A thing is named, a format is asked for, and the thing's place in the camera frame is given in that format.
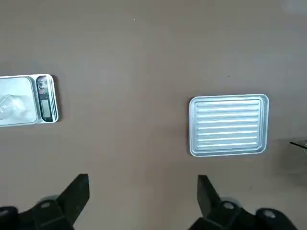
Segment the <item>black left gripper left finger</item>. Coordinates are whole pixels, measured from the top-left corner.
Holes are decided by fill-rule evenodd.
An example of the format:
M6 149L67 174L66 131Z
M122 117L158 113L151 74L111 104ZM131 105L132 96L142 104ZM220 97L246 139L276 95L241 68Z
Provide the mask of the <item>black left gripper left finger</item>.
M90 197L89 175L79 174L59 195L46 196L27 211L0 208L2 230L73 230Z

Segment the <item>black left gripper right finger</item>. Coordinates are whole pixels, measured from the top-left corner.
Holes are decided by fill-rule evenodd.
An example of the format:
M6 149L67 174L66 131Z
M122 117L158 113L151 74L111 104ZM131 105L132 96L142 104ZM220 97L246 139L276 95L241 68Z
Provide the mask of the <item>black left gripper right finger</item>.
M202 213L191 230L296 230L281 211L260 208L255 214L232 201L222 200L208 176L198 175L197 201Z

